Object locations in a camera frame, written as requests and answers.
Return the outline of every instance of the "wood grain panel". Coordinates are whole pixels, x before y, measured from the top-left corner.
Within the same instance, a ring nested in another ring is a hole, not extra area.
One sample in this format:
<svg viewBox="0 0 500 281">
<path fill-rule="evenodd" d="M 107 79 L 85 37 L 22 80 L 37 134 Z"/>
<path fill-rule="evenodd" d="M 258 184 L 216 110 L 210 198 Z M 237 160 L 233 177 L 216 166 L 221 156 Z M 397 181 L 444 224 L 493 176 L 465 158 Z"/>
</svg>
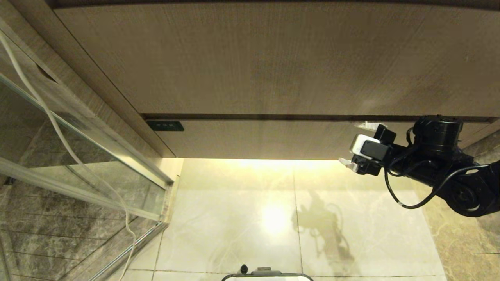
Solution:
<svg viewBox="0 0 500 281">
<path fill-rule="evenodd" d="M 51 97 L 47 101 L 60 102 L 61 107 L 66 109 L 63 112 L 84 120 L 85 124 L 96 128 L 96 132 L 106 133 L 151 171 L 161 175 L 161 178 L 166 177 L 156 166 L 162 160 L 158 152 L 96 95 L 7 1 L 0 1 L 0 29 L 8 37 L 7 41 L 28 79 L 42 96 Z M 38 68 L 43 69 L 55 82 L 43 76 Z M 19 79 L 10 77 L 13 73 L 11 70 L 4 70 L 2 74 L 11 81 Z"/>
<path fill-rule="evenodd" d="M 495 11 L 225 2 L 55 12 L 141 113 L 498 115 Z"/>
<path fill-rule="evenodd" d="M 180 158 L 239 159 L 338 159 L 350 158 L 356 134 L 374 132 L 355 122 L 181 120 L 185 131 L 157 131 Z M 413 122 L 384 122 L 406 145 L 406 131 Z M 487 123 L 466 124 L 461 137 L 474 134 Z"/>
<path fill-rule="evenodd" d="M 78 44 L 46 1 L 16 0 L 11 2 L 54 51 L 61 56 L 128 126 L 136 131 L 160 156 L 174 157 L 169 148 L 146 125 L 138 112 Z M 77 94 L 80 94 L 82 100 L 87 101 L 87 96 L 82 96 L 81 93 Z M 109 119 L 110 121 L 115 117 L 114 112 L 108 112 L 109 108 L 107 106 L 102 106 L 99 102 L 95 102 L 93 105 L 96 106 L 96 110 L 99 110 L 97 113 L 99 117 Z M 133 136 L 134 134 L 130 132 L 125 133 L 125 135 L 129 136 Z"/>
</svg>

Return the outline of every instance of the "drawer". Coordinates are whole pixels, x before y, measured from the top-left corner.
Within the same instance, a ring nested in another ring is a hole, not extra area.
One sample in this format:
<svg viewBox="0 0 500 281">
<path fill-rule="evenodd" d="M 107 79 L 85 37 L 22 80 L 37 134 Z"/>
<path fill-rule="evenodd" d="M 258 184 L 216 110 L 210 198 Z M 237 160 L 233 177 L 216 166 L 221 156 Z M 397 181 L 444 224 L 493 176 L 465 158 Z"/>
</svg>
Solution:
<svg viewBox="0 0 500 281">
<path fill-rule="evenodd" d="M 356 134 L 374 132 L 348 121 L 180 120 L 184 131 L 156 133 L 179 158 L 310 159 L 350 158 Z M 406 145 L 413 122 L 383 122 L 397 133 L 395 143 Z M 460 138 L 487 123 L 464 125 Z"/>
</svg>

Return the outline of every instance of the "black robotic arm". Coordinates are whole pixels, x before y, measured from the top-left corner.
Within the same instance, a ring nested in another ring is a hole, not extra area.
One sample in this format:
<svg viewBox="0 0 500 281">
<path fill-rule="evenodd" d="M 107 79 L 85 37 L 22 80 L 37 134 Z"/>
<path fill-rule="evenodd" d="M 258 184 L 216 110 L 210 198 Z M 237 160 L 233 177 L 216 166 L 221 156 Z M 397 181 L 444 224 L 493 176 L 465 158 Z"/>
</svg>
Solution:
<svg viewBox="0 0 500 281">
<path fill-rule="evenodd" d="M 374 137 L 357 135 L 347 165 L 360 175 L 377 176 L 384 169 L 391 196 L 402 207 L 416 209 L 438 196 L 455 212 L 480 217 L 500 211 L 500 161 L 479 165 L 458 148 L 463 122 L 446 116 L 421 116 L 406 133 L 408 146 L 394 144 L 396 133 L 379 125 Z M 411 130 L 415 135 L 410 138 Z M 408 177 L 432 187 L 416 205 L 394 194 L 389 176 Z"/>
</svg>

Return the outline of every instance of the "black cable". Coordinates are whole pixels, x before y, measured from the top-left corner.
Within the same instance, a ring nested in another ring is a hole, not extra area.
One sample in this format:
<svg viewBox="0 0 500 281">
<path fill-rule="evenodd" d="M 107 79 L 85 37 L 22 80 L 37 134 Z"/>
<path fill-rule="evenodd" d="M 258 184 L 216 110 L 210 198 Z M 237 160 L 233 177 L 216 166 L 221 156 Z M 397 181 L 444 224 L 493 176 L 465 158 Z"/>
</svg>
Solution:
<svg viewBox="0 0 500 281">
<path fill-rule="evenodd" d="M 441 190 L 441 188 L 443 188 L 443 186 L 452 178 L 454 177 L 456 174 L 459 174 L 459 173 L 462 173 L 462 172 L 466 172 L 466 171 L 469 171 L 469 170 L 475 170 L 475 169 L 481 169 L 481 168 L 487 168 L 489 167 L 490 165 L 478 165 L 478 166 L 470 166 L 470 167 L 465 167 L 465 168 L 460 168 L 458 170 L 455 170 L 454 172 L 450 173 L 447 177 L 444 178 L 444 180 L 439 184 L 439 186 L 437 188 L 433 188 L 432 192 L 424 199 L 422 200 L 420 203 L 418 204 L 415 204 L 415 205 L 412 205 L 412 206 L 408 206 L 408 205 L 405 205 L 403 203 L 401 203 L 401 201 L 398 199 L 398 197 L 396 197 L 396 195 L 394 194 L 393 192 L 393 189 L 391 187 L 391 184 L 389 183 L 389 174 L 388 174 L 388 169 L 387 168 L 384 168 L 383 171 L 384 171 L 384 177 L 385 177 L 385 185 L 387 185 L 387 189 L 389 190 L 389 193 L 390 195 L 392 196 L 392 198 L 403 208 L 405 209 L 410 209 L 410 210 L 413 210 L 413 209 L 417 209 L 417 208 L 420 208 L 422 206 L 424 206 L 425 204 L 427 204 L 427 202 L 429 202 L 434 196 L 436 196 L 436 194 L 438 194 L 438 192 Z"/>
<path fill-rule="evenodd" d="M 396 159 L 394 159 L 388 166 L 387 166 L 387 169 L 389 171 L 389 174 L 391 176 L 394 176 L 394 177 L 399 177 L 397 173 L 393 173 L 391 172 L 391 169 L 393 168 L 394 164 L 396 164 L 397 162 L 405 159 L 406 157 L 410 156 L 410 154 L 412 154 L 414 151 L 417 150 L 419 146 L 418 145 L 415 145 L 415 146 L 412 146 L 410 147 L 409 149 L 406 150 L 406 152 L 404 152 L 403 154 L 401 154 L 400 156 L 398 156 Z"/>
<path fill-rule="evenodd" d="M 408 142 L 408 146 L 411 147 L 413 145 L 412 139 L 410 138 L 410 133 L 412 132 L 413 127 L 409 128 L 406 131 L 406 141 Z"/>
</svg>

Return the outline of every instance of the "floor tile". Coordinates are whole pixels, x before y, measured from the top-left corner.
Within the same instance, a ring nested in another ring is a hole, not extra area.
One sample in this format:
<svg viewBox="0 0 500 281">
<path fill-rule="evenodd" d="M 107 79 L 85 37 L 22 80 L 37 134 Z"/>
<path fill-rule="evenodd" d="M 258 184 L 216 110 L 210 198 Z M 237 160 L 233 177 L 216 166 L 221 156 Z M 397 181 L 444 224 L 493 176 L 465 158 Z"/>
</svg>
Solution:
<svg viewBox="0 0 500 281">
<path fill-rule="evenodd" d="M 408 277 L 315 277 L 314 281 L 447 281 L 444 275 Z"/>
<path fill-rule="evenodd" d="M 155 271 L 153 281 L 221 281 L 227 274 Z"/>
<path fill-rule="evenodd" d="M 420 209 L 400 207 L 383 174 L 358 175 L 338 161 L 295 165 L 303 271 L 311 276 L 443 275 Z M 407 205 L 418 198 L 408 178 L 391 178 Z"/>
<path fill-rule="evenodd" d="M 122 276 L 123 267 L 115 271 L 107 281 L 118 281 Z M 121 281 L 150 281 L 153 279 L 153 271 L 127 269 Z"/>
<path fill-rule="evenodd" d="M 132 262 L 130 262 L 129 268 L 138 270 L 154 270 L 161 240 L 162 234 L 160 233 L 134 256 Z"/>
<path fill-rule="evenodd" d="M 157 270 L 301 272 L 290 162 L 186 159 Z"/>
</svg>

